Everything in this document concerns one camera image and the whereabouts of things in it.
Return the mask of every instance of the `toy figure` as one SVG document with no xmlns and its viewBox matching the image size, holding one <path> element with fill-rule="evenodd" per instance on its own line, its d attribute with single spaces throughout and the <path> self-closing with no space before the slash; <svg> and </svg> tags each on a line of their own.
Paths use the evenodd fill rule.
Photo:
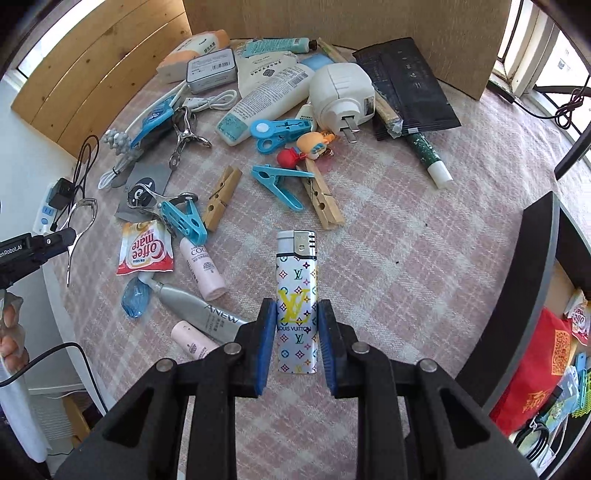
<svg viewBox="0 0 591 480">
<path fill-rule="evenodd" d="M 331 155 L 328 144 L 336 138 L 331 132 L 309 132 L 298 138 L 295 148 L 287 148 L 277 154 L 277 163 L 282 168 L 295 168 L 303 158 L 316 160 L 321 155 Z"/>
</svg>

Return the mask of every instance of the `red bag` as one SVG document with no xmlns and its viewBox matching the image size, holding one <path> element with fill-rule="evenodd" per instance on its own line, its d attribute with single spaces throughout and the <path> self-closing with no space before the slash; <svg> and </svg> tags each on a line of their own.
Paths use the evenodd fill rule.
<svg viewBox="0 0 591 480">
<path fill-rule="evenodd" d="M 505 435 L 538 413 L 564 374 L 569 356 L 569 323 L 544 307 L 515 375 L 491 411 Z"/>
</svg>

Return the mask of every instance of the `hand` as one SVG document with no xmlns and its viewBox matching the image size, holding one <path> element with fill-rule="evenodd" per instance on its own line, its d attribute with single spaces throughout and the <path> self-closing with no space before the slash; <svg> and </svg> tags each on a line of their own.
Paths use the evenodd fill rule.
<svg viewBox="0 0 591 480">
<path fill-rule="evenodd" d="M 8 371 L 13 374 L 29 363 L 29 354 L 26 348 L 23 349 L 22 355 L 18 356 L 17 341 L 22 338 L 23 330 L 17 322 L 18 318 L 14 306 L 8 305 L 4 308 L 4 323 L 7 330 L 5 331 L 6 335 L 0 336 L 0 355 L 4 357 Z"/>
</svg>

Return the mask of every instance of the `louis vuitton lighter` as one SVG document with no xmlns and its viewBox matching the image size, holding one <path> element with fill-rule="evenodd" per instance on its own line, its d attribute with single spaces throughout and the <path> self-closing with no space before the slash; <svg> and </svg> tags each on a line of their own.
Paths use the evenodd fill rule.
<svg viewBox="0 0 591 480">
<path fill-rule="evenodd" d="M 277 234 L 277 330 L 279 371 L 315 374 L 318 355 L 316 234 Z"/>
</svg>

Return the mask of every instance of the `screw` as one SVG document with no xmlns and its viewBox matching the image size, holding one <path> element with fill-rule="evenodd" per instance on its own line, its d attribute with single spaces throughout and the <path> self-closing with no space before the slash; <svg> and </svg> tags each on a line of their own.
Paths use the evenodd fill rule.
<svg viewBox="0 0 591 480">
<path fill-rule="evenodd" d="M 351 348 L 355 353 L 363 354 L 369 352 L 369 345 L 365 342 L 355 342 L 351 345 Z"/>
<path fill-rule="evenodd" d="M 223 351 L 228 355 L 237 355 L 240 353 L 240 350 L 242 350 L 242 345 L 236 342 L 227 343 L 223 347 Z"/>
<path fill-rule="evenodd" d="M 423 358 L 418 363 L 418 366 L 421 367 L 421 370 L 430 374 L 437 370 L 437 364 L 435 363 L 435 360 L 431 360 L 430 358 Z"/>
<path fill-rule="evenodd" d="M 156 370 L 159 372 L 168 372 L 173 367 L 173 361 L 170 358 L 161 358 L 156 363 Z"/>
</svg>

